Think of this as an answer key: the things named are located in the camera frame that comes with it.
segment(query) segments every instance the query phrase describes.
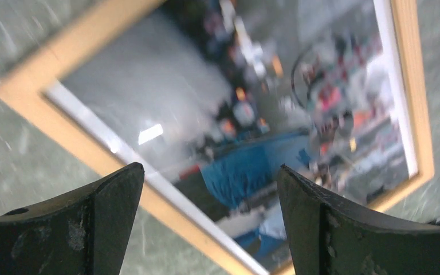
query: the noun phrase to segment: light wood trim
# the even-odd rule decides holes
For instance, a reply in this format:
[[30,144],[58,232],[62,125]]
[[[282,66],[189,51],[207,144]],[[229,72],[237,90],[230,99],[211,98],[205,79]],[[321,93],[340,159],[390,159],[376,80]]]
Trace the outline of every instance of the light wood trim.
[[[99,175],[124,164],[49,103],[42,92],[121,35],[162,0],[106,0],[16,67],[0,83],[0,99]],[[434,176],[416,0],[391,0],[419,173],[370,205],[386,211]],[[144,185],[141,207],[234,275],[252,274],[170,202]],[[286,264],[273,274],[294,274]]]

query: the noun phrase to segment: gray floor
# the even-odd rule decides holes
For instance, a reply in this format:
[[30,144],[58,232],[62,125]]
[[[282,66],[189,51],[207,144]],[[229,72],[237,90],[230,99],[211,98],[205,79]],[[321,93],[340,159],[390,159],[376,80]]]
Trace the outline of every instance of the gray floor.
[[[92,0],[0,0],[0,74],[63,27]],[[414,221],[440,214],[440,1],[419,0],[419,24],[433,136],[435,179],[388,213]],[[0,102],[0,214],[51,198],[97,178]],[[219,267],[141,211],[125,274],[223,274]]]

